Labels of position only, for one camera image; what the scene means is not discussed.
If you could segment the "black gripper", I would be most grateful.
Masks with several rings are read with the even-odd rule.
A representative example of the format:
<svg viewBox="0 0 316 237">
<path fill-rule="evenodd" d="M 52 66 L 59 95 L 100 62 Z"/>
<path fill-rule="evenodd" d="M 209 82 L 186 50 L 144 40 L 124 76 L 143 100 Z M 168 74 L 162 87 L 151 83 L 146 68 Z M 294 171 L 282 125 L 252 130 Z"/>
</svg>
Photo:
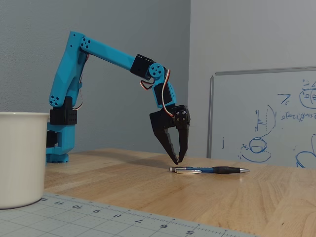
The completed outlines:
<svg viewBox="0 0 316 237">
<path fill-rule="evenodd" d="M 190 113 L 185 105 L 170 105 L 166 106 L 166 109 L 171 113 L 171 116 L 162 108 L 160 111 L 151 113 L 150 120 L 154 135 L 172 159 L 173 163 L 178 165 L 179 162 L 183 161 L 188 149 Z M 168 132 L 168 129 L 171 127 L 176 127 L 178 130 L 180 148 L 178 158 Z"/>
</svg>

